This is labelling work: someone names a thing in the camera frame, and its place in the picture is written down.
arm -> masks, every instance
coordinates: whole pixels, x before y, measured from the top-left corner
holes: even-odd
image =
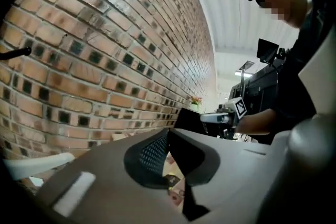
[[[243,117],[237,128],[237,133],[265,135],[270,132],[277,115],[274,110],[267,109],[254,115]]]

flower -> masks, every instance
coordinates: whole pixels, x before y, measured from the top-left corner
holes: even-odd
[[[196,104],[196,105],[202,104],[202,97],[191,96],[190,99],[191,99],[191,104]]]

ceiling light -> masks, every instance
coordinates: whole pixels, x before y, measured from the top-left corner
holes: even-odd
[[[241,73],[241,72],[239,72],[239,71],[236,71],[235,75],[236,75],[236,76],[240,76],[240,77],[241,77],[242,73]],[[252,75],[253,75],[253,74],[244,73],[244,77],[245,77],[245,78],[252,77]]]

